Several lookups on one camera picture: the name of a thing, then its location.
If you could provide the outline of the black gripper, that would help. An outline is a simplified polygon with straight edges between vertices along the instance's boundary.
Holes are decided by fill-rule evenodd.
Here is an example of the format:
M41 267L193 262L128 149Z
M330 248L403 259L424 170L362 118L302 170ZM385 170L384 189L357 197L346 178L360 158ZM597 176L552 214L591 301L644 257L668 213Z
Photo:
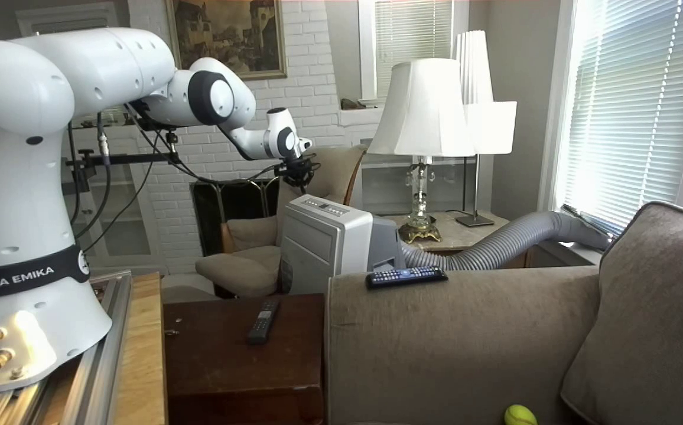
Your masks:
M278 168L278 175L288 183L305 189L314 176L317 163L310 158L286 161Z

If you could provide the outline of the aluminium rail robot base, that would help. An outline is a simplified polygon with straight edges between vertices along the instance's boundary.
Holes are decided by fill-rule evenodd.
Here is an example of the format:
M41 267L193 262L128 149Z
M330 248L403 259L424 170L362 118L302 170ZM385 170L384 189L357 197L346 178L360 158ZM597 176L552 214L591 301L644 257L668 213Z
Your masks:
M0 425L111 425L132 273L0 308Z

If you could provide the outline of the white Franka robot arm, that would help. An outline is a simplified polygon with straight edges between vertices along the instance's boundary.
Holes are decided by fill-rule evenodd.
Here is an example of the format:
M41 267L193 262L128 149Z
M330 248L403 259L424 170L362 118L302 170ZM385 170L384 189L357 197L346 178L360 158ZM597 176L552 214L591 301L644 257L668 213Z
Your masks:
M151 30L0 40L0 391L47 377L111 329L74 235L61 158L72 122L113 105L156 126L215 124L249 161L310 149L288 107L256 130L256 97L232 67L214 56L182 67Z

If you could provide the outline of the black remote on sofa arm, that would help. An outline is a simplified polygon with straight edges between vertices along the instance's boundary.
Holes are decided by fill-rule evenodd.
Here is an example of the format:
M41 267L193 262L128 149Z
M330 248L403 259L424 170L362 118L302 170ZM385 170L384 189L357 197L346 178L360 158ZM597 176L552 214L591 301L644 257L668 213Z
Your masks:
M399 286L417 286L417 282L440 282L448 277L450 276L436 267L389 268L389 270L370 273L366 287L384 290L384 287L399 287Z

